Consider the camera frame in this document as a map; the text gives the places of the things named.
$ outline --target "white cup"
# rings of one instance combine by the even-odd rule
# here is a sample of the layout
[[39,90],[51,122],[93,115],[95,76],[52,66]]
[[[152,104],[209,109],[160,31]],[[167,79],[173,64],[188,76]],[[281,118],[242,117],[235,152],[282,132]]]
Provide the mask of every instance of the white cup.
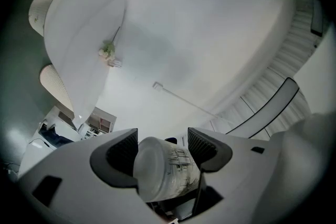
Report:
[[200,170],[187,148],[147,137],[139,144],[133,177],[145,202],[183,196],[198,188]]

